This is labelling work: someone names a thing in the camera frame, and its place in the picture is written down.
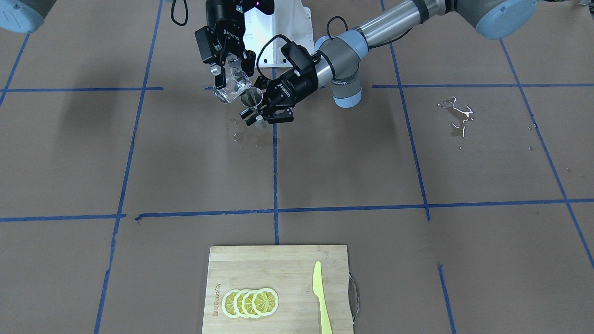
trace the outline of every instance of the water puddle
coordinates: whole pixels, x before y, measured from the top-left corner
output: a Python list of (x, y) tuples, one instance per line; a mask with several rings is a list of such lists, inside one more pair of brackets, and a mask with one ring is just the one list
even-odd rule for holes
[[(227, 123), (240, 124), (245, 127), (245, 124), (237, 119), (230, 119), (227, 121)], [(273, 145), (272, 134), (264, 131), (258, 131), (258, 129), (255, 129), (255, 131), (249, 131), (246, 129), (246, 131), (235, 132), (233, 133), (231, 140), (234, 144), (238, 145), (240, 149), (247, 147), (256, 147), (261, 149), (263, 147), (272, 147)]]
[(453, 96), (451, 99), (446, 100), (443, 103), (438, 104), (437, 106), (439, 108), (447, 110), (450, 113), (450, 115), (454, 116), (458, 121), (458, 124), (454, 122), (451, 123), (451, 135), (453, 137), (466, 138), (466, 123), (468, 121), (474, 121), (475, 119), (472, 115), (476, 113), (472, 110), (470, 106), (466, 106), (466, 110), (468, 111), (463, 111), (459, 109), (456, 106), (456, 102), (458, 102), (458, 99), (456, 99), (456, 97)]

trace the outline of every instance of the plastic knife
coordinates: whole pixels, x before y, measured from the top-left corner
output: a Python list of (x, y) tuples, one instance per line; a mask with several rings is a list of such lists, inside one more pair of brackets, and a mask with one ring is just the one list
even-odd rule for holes
[(324, 285), (322, 284), (322, 263), (317, 261), (314, 266), (314, 294), (320, 300), (320, 319), (322, 322), (322, 334), (332, 334), (330, 318), (326, 309), (326, 299), (324, 298)]

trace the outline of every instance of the cutting board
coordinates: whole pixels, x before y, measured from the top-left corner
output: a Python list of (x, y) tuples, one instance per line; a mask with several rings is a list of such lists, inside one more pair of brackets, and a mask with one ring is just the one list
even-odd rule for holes
[[(322, 264), (333, 334), (353, 334), (345, 245), (211, 247), (202, 333), (321, 334), (320, 305), (312, 287), (316, 261)], [(229, 290), (261, 288), (278, 293), (274, 314), (258, 319), (223, 314), (222, 299)]]

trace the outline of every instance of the light blue joint cap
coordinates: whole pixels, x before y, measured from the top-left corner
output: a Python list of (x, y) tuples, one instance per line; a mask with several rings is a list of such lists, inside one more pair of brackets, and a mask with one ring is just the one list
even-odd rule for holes
[(530, 19), (536, 0), (506, 0), (493, 8), (476, 24), (476, 32), (488, 39), (504, 38)]
[(352, 107), (358, 105), (359, 102), (361, 101), (362, 92), (363, 92), (363, 89), (361, 89), (359, 91), (359, 93), (357, 93), (351, 97), (344, 98), (344, 99), (337, 99), (335, 97), (334, 102), (336, 102), (336, 105), (341, 108), (352, 108)]
[(359, 59), (363, 60), (369, 48), (367, 47), (367, 41), (365, 37), (356, 30), (348, 30), (338, 36), (338, 38), (344, 40), (355, 52), (359, 55)]
[(329, 39), (330, 39), (330, 37), (328, 37), (328, 35), (323, 35), (322, 37), (320, 37), (320, 39), (315, 41), (314, 51), (318, 51), (322, 47), (322, 44), (324, 44), (324, 42)]
[(0, 0), (0, 27), (16, 33), (32, 33), (44, 22), (41, 14), (17, 0)]

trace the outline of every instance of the water spill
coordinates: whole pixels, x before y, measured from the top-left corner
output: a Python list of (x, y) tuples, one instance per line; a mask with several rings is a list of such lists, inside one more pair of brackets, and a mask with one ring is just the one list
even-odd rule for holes
[(233, 142), (239, 145), (240, 149), (244, 147), (272, 147), (272, 135), (265, 132), (242, 131), (233, 135)]
[(263, 147), (272, 147), (273, 142), (271, 133), (260, 131), (259, 129), (250, 131), (251, 129), (245, 128), (245, 123), (238, 119), (231, 118), (227, 120), (227, 130), (229, 131), (229, 134), (233, 134), (233, 136), (231, 136), (233, 143), (239, 146), (242, 150), (250, 147), (259, 149)]
[(444, 101), (442, 104), (438, 104), (439, 108), (443, 108), (447, 110), (450, 115), (454, 116), (460, 124), (456, 125), (454, 122), (451, 123), (451, 135), (453, 137), (461, 137), (466, 138), (466, 122), (474, 121), (475, 119), (471, 116), (474, 115), (475, 112), (470, 108), (470, 106), (466, 106), (468, 111), (462, 111), (456, 107), (456, 99), (453, 96), (451, 99)]

